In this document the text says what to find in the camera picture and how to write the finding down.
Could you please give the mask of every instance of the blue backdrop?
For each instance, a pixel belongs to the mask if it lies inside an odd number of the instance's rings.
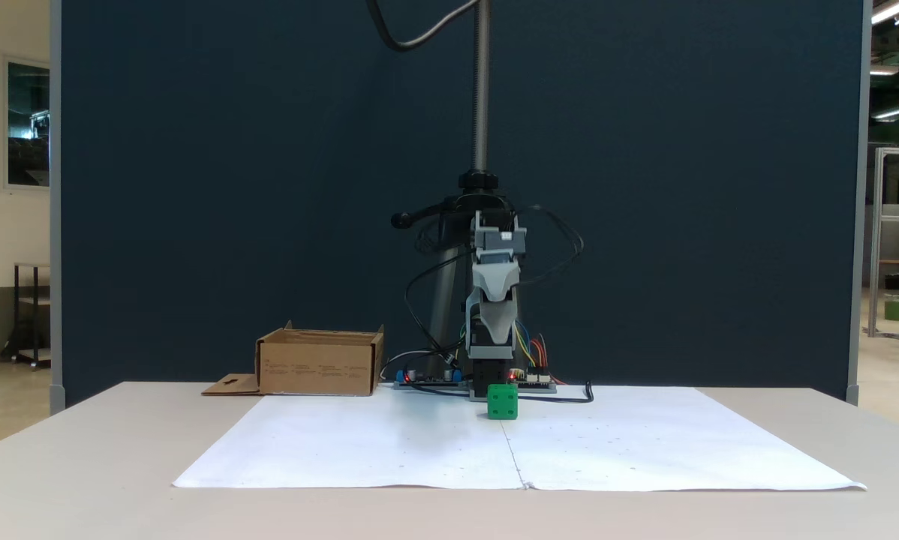
[[[398,38],[455,0],[387,0]],[[862,0],[495,0],[490,168],[585,237],[525,296],[564,380],[846,390]],[[66,2],[63,382],[253,369],[375,329],[431,260],[392,212],[469,167],[464,16],[409,54],[363,0]],[[566,255],[528,221],[533,272]],[[419,290],[428,315],[429,287]]]

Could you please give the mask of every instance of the green cube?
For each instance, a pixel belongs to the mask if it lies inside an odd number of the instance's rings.
[[[518,402],[516,384],[490,384],[486,390],[486,413],[490,420],[516,420]]]

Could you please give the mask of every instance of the aluminum frame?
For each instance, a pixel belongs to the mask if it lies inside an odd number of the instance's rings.
[[[873,174],[873,235],[870,249],[870,310],[867,324],[867,335],[874,338],[899,339],[899,332],[879,331],[876,328],[877,307],[879,304],[879,237],[882,235],[884,223],[899,223],[899,215],[882,215],[882,186],[884,185],[885,162],[888,156],[899,156],[899,148],[881,147],[876,149],[876,168]]]

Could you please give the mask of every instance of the floor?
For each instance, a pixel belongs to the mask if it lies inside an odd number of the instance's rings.
[[[863,326],[867,325],[868,314],[869,294],[864,290],[861,308]],[[882,317],[882,301],[878,303],[876,328],[882,332],[899,332],[899,322]],[[857,380],[860,383],[860,407],[899,424],[899,339],[860,334]]]
[[[49,416],[50,370],[0,363],[0,440]]]
[[[868,294],[862,298],[861,320],[867,321]],[[877,328],[897,331],[899,322],[882,318]],[[860,407],[899,424],[899,340],[860,337]],[[32,371],[27,364],[0,363],[0,440],[49,416],[50,371]]]

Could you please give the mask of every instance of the box flap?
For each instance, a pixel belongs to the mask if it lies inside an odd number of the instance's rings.
[[[377,330],[377,336],[373,338],[373,380],[370,382],[370,393],[373,393],[375,389],[377,389],[377,384],[380,384],[380,379],[382,379],[382,367],[383,367],[383,327],[380,325],[380,329]]]
[[[254,396],[259,393],[256,373],[230,373],[203,390],[203,396]]]

